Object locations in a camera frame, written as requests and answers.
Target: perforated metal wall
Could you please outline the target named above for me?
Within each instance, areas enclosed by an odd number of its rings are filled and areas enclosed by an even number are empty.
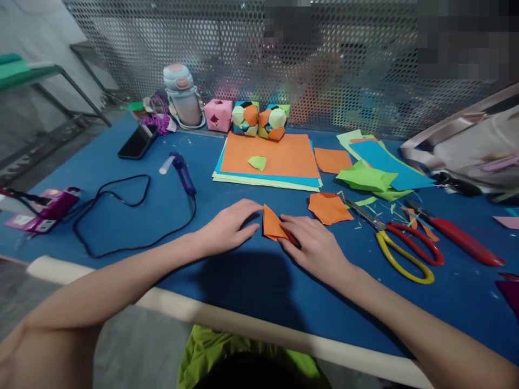
[[[181,62],[205,100],[289,103],[293,126],[409,138],[504,85],[419,79],[416,1],[287,1],[64,3],[132,99]]]

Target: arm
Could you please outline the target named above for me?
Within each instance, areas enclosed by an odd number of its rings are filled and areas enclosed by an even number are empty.
[[[416,356],[435,387],[519,387],[515,365],[349,263],[334,235],[318,220],[285,215],[282,219],[282,227],[302,245],[298,249],[281,239],[283,248],[308,272],[386,324]]]
[[[263,206],[241,200],[201,230],[129,257],[64,286],[30,312],[0,345],[0,387],[91,386],[95,343],[105,321],[163,276],[240,246],[259,228],[241,225]]]

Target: origami ball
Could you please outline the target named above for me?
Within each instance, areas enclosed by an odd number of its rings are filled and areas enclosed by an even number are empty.
[[[283,138],[289,112],[289,104],[269,104],[267,110],[259,114],[258,135],[272,140]]]
[[[258,102],[236,102],[232,110],[233,132],[239,135],[256,136],[259,111]]]
[[[213,99],[205,105],[204,112],[209,130],[229,132],[232,120],[232,101]]]

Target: blue paper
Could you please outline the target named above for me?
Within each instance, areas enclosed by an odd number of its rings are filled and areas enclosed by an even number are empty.
[[[223,172],[222,163],[223,163],[224,153],[225,153],[225,146],[223,147],[222,153],[220,154],[220,158],[219,158],[218,163],[216,164],[216,168],[215,168],[215,171],[219,174],[225,174],[226,176],[235,176],[235,177],[269,179],[269,180],[273,180],[273,181],[281,181],[281,182],[287,182],[290,184],[299,184],[299,185],[306,185],[306,186],[313,186],[313,187],[320,186],[318,178],[248,175],[248,174],[241,174],[241,173]]]
[[[378,142],[352,143],[350,147],[375,169],[398,173],[391,186],[398,190],[432,186],[434,180],[395,160]]]
[[[512,216],[519,216],[519,208],[506,208]]]

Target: hot glue gun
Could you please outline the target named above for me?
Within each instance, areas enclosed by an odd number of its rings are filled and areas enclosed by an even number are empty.
[[[185,192],[190,197],[194,198],[196,189],[193,185],[193,181],[191,181],[191,177],[189,177],[188,166],[185,163],[184,157],[182,157],[180,153],[172,151],[169,153],[169,158],[166,160],[166,162],[164,162],[164,165],[162,165],[162,167],[159,169],[159,173],[166,174],[168,172],[169,166],[171,165],[173,165],[177,170]]]

